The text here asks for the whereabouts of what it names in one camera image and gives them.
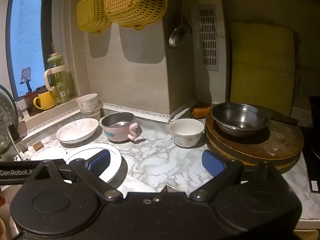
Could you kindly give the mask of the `person's left hand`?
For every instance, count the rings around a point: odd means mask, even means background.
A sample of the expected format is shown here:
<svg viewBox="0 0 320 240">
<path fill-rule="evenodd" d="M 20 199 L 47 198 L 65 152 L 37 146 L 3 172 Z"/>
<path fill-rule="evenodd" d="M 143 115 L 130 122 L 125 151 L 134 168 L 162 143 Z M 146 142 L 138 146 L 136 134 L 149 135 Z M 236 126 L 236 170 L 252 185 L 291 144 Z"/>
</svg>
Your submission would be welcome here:
<svg viewBox="0 0 320 240">
<path fill-rule="evenodd" d="M 0 207 L 4 206 L 7 203 L 7 198 L 3 197 L 0 194 Z M 3 222 L 3 219 L 0 217 L 0 240 L 7 240 L 7 237 L 5 235 L 6 229 L 5 229 L 5 224 Z"/>
</svg>

